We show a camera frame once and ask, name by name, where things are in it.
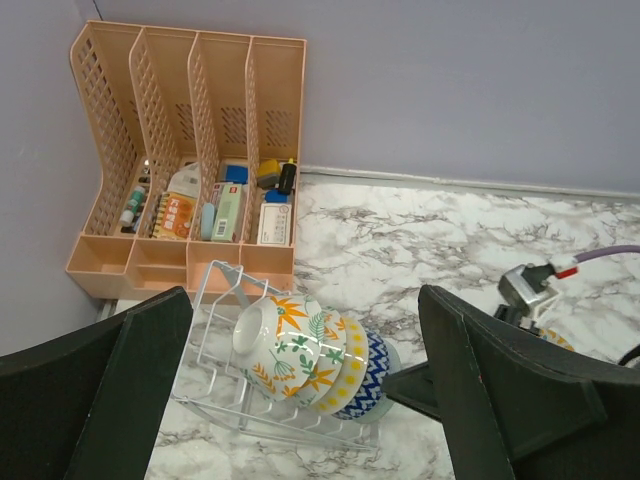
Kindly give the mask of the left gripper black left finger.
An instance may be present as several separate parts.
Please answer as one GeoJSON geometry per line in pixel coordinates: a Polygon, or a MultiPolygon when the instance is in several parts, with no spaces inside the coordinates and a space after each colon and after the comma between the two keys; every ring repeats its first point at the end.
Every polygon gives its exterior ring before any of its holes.
{"type": "Polygon", "coordinates": [[[2,478],[143,478],[192,315],[173,287],[3,356],[2,478]]]}

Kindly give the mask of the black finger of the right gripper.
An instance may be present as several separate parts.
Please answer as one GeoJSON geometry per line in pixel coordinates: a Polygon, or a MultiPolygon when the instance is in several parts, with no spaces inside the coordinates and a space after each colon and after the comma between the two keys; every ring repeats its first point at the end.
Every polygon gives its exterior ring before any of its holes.
{"type": "Polygon", "coordinates": [[[382,390],[395,403],[401,404],[432,420],[440,420],[433,372],[428,362],[387,375],[382,390]]]}

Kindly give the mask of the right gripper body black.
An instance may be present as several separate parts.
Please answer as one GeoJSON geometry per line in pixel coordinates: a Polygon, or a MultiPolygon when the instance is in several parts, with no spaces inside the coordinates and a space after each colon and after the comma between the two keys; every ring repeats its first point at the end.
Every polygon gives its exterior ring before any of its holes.
{"type": "Polygon", "coordinates": [[[522,330],[537,329],[533,320],[524,317],[522,312],[518,308],[511,305],[500,304],[494,313],[494,317],[504,323],[507,323],[514,327],[518,327],[522,330]]]}

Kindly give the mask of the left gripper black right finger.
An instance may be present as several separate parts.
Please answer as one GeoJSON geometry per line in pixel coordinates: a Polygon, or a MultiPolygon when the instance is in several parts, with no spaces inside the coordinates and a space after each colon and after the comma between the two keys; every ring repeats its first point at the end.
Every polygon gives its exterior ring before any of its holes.
{"type": "Polygon", "coordinates": [[[458,479],[636,479],[639,373],[539,339],[442,287],[419,294],[458,479]]]}

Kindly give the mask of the blue yellow floral bowl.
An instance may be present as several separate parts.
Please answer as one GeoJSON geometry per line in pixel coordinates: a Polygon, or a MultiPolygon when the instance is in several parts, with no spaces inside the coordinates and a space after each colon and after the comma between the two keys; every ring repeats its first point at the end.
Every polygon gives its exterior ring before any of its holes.
{"type": "Polygon", "coordinates": [[[562,335],[550,328],[540,328],[538,330],[538,336],[549,343],[555,344],[569,351],[574,351],[574,347],[562,335]]]}

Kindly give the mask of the red and blue patterned bowl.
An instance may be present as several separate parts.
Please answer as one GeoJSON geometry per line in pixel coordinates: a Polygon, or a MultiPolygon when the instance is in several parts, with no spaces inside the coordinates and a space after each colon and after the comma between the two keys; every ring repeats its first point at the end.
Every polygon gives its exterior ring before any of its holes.
{"type": "Polygon", "coordinates": [[[391,405],[382,389],[383,380],[389,374],[391,366],[388,346],[379,334],[370,330],[366,334],[369,360],[364,379],[346,406],[332,414],[334,418],[353,420],[360,424],[378,421],[391,405]]]}

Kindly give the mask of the yellow teal patterned bowl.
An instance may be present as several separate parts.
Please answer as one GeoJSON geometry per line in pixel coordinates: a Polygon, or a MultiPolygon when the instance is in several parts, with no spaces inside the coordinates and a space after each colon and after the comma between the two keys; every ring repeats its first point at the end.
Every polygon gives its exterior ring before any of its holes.
{"type": "Polygon", "coordinates": [[[365,377],[369,360],[368,339],[365,329],[357,321],[342,317],[339,325],[346,331],[346,353],[340,372],[333,385],[311,409],[320,415],[333,415],[353,399],[365,377]]]}

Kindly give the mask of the white orange leaf bowl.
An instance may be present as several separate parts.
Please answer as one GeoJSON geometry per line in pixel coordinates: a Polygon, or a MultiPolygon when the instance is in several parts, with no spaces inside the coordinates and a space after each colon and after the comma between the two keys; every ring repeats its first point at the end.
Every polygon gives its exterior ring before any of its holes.
{"type": "Polygon", "coordinates": [[[324,340],[318,359],[313,361],[303,353],[298,356],[301,372],[307,376],[293,395],[300,407],[310,407],[329,391],[340,373],[346,353],[346,327],[339,312],[333,307],[326,307],[322,314],[324,340]]]}

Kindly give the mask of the white card box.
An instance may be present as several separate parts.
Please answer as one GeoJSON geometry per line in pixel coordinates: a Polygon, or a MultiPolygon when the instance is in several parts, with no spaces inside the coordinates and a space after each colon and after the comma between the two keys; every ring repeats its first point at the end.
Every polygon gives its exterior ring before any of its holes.
{"type": "Polygon", "coordinates": [[[260,209],[257,243],[268,246],[288,246],[292,228],[292,205],[263,203],[260,209]]]}

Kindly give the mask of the light blue tube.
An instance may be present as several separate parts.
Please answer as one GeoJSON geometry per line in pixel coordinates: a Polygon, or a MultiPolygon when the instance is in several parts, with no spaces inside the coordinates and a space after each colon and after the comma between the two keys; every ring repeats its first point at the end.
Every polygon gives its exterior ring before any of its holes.
{"type": "Polygon", "coordinates": [[[205,203],[202,207],[200,220],[200,239],[202,241],[212,240],[215,215],[215,205],[209,202],[205,203]]]}

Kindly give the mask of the blue small block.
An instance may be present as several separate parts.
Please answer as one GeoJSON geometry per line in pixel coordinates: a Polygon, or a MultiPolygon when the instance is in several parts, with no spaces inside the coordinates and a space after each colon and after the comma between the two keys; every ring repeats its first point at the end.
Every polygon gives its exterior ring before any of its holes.
{"type": "Polygon", "coordinates": [[[289,196],[286,194],[280,193],[277,189],[269,190],[264,195],[264,201],[266,203],[288,203],[289,196]]]}

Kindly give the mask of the black yellow marker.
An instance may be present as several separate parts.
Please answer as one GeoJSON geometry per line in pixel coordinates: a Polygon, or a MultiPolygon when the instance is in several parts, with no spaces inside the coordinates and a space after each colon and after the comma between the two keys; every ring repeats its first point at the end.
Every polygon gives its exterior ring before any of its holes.
{"type": "Polygon", "coordinates": [[[290,195],[295,186],[297,174],[297,163],[294,158],[289,158],[281,166],[281,173],[278,181],[278,192],[281,195],[290,195]]]}

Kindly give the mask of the yellow black eraser block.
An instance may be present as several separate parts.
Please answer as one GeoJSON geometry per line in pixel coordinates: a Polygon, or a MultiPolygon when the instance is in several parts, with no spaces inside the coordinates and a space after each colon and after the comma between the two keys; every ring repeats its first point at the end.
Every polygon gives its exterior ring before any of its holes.
{"type": "Polygon", "coordinates": [[[264,160],[257,170],[257,185],[264,190],[273,189],[278,185],[280,176],[280,162],[276,159],[264,160]]]}

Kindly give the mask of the blue eraser block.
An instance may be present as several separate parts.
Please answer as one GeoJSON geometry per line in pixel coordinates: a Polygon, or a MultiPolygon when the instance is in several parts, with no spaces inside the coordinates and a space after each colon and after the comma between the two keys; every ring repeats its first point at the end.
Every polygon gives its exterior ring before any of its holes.
{"type": "Polygon", "coordinates": [[[227,165],[224,173],[224,181],[234,184],[247,184],[249,170],[242,165],[227,165]]]}

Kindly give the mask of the orange plastic file organizer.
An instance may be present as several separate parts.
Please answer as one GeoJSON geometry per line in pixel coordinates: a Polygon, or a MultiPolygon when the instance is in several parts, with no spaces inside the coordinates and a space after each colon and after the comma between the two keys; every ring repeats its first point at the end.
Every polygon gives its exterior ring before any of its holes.
{"type": "Polygon", "coordinates": [[[267,159],[298,160],[307,43],[303,39],[89,21],[71,68],[101,165],[101,186],[67,264],[96,299],[143,300],[174,286],[189,294],[213,260],[294,283],[295,245],[257,243],[267,159]],[[152,238],[161,195],[185,165],[200,167],[199,203],[210,202],[227,165],[249,170],[241,239],[152,238]],[[146,189],[134,223],[121,213],[146,189]]]}

